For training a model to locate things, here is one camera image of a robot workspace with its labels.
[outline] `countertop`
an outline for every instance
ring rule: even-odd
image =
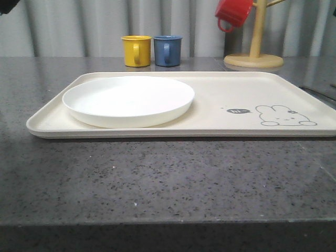
[[[335,57],[284,60],[273,73],[336,97]],[[0,57],[0,251],[336,251],[335,137],[46,140],[28,132],[27,119],[63,88],[104,71],[232,69],[211,57],[171,68]]]

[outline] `mug stand base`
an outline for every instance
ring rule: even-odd
[[[230,54],[224,58],[224,62],[248,68],[276,68],[284,64],[281,57],[269,54],[260,54],[259,58],[251,58],[249,54]]]

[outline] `yellow cup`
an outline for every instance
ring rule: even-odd
[[[145,67],[151,64],[150,36],[121,37],[125,51],[125,65],[128,67]]]

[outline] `blue cup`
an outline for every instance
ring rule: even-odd
[[[153,39],[156,65],[173,67],[181,63],[181,36],[155,36]]]

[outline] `tray rim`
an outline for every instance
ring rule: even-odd
[[[311,133],[312,130],[300,129],[300,134],[298,130],[293,129],[280,129],[272,130],[272,134],[269,134],[267,129],[251,129],[246,130],[242,133],[240,129],[188,129],[189,133],[185,133],[181,129],[169,129],[169,128],[123,128],[123,129],[105,129],[105,128],[96,128],[96,129],[80,129],[80,130],[45,130],[45,129],[36,129],[33,126],[34,120],[37,120],[38,116],[46,113],[46,110],[58,99],[61,99],[62,95],[69,90],[70,88],[81,84],[81,81],[90,81],[92,79],[99,78],[109,78],[111,76],[104,75],[116,75],[117,76],[159,76],[159,77],[188,77],[186,75],[193,74],[193,77],[196,75],[201,75],[202,77],[234,77],[239,75],[239,77],[250,77],[250,75],[260,76],[269,76],[270,78],[280,79],[282,82],[286,82],[290,88],[296,94],[305,95],[317,102],[322,104],[325,108],[334,111],[331,107],[320,101],[319,99],[311,96],[310,94],[304,92],[299,87],[290,83],[283,77],[269,72],[259,72],[259,71],[140,71],[140,72],[89,72],[84,73],[83,75],[78,76],[73,82],[68,86],[63,88],[56,96],[54,96],[49,102],[37,110],[26,122],[26,127],[28,131],[37,137],[44,139],[88,139],[88,138],[171,138],[171,137],[263,137],[263,138],[275,138],[275,137],[333,137],[336,136],[336,128],[332,130],[314,130],[314,133]]]

